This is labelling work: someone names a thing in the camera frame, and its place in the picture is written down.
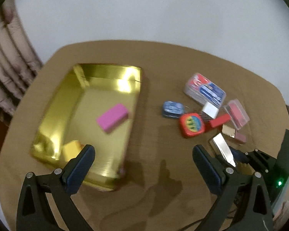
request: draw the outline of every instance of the curtain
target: curtain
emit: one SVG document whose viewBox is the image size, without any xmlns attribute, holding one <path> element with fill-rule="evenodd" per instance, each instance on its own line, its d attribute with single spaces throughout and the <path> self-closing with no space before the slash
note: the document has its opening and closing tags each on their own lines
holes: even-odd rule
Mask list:
<svg viewBox="0 0 289 231">
<path fill-rule="evenodd" d="M 6 125 L 41 67 L 14 0 L 5 0 L 0 8 L 0 120 Z"/>
</svg>

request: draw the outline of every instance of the mauve block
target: mauve block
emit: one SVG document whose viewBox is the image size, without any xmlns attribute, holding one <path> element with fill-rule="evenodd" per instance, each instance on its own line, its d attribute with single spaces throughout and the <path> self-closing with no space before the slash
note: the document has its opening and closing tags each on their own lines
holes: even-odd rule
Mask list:
<svg viewBox="0 0 289 231">
<path fill-rule="evenodd" d="M 117 104 L 97 118 L 96 121 L 105 132 L 108 132 L 118 122 L 126 118 L 128 114 L 129 112 L 124 105 Z"/>
</svg>

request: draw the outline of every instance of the yellow eraser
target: yellow eraser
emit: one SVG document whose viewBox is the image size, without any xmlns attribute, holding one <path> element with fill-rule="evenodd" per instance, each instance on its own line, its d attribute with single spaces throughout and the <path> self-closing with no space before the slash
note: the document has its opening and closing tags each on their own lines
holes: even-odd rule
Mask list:
<svg viewBox="0 0 289 231">
<path fill-rule="evenodd" d="M 62 147 L 62 154 L 65 162 L 75 158 L 81 151 L 81 144 L 78 140 L 71 141 Z"/>
</svg>

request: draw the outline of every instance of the orange object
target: orange object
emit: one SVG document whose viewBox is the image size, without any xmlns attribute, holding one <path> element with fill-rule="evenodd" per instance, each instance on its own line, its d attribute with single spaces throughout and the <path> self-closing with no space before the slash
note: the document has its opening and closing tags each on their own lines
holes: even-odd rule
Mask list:
<svg viewBox="0 0 289 231">
<path fill-rule="evenodd" d="M 212 130 L 213 128 L 217 128 L 222 126 L 224 123 L 229 122 L 231 117 L 229 114 L 224 114 L 222 116 L 217 117 L 216 119 L 210 120 L 206 123 L 205 132 Z"/>
<path fill-rule="evenodd" d="M 179 119 L 180 127 L 186 138 L 197 136 L 204 132 L 204 123 L 197 113 L 182 115 Z"/>
</svg>

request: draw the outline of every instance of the table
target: table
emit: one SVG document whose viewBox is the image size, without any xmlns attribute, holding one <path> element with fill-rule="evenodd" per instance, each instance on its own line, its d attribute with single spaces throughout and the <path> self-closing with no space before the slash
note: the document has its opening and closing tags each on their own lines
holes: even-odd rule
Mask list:
<svg viewBox="0 0 289 231">
<path fill-rule="evenodd" d="M 94 230 L 178 230 L 203 218 L 211 195 L 192 160 L 192 148 L 217 132 L 184 139 L 178 122 L 161 116 L 166 100 L 193 110 L 201 107 L 183 93 L 186 81 L 200 72 L 226 91 L 226 101 L 239 99 L 250 117 L 242 132 L 248 143 L 276 157 L 289 129 L 289 116 L 278 89 L 229 61 L 187 47 L 144 41 L 92 41 L 65 46 L 45 64 L 22 99 L 0 155 L 0 201 L 12 230 L 20 189 L 27 172 L 50 173 L 29 155 L 35 133 L 56 87 L 77 63 L 139 66 L 142 87 L 126 156 L 126 179 L 117 191 L 99 192 L 82 185 L 72 197 Z M 61 227 L 62 220 L 53 208 Z"/>
</svg>

